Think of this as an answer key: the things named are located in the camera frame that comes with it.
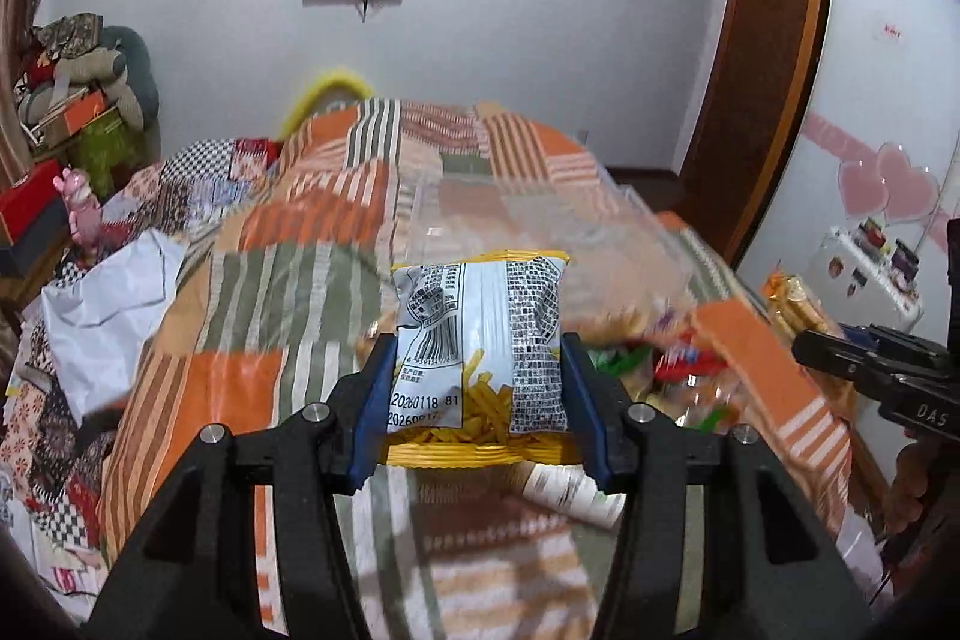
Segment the person's right hand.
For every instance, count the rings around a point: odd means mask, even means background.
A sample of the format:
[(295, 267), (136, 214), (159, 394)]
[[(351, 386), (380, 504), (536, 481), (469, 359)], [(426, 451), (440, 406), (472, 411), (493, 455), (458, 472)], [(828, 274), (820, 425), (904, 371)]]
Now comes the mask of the person's right hand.
[(885, 526), (890, 533), (901, 533), (919, 520), (924, 502), (931, 497), (935, 466), (942, 466), (947, 477), (934, 510), (949, 528), (957, 528), (958, 447), (940, 438), (917, 435), (896, 457), (895, 477), (884, 498)]

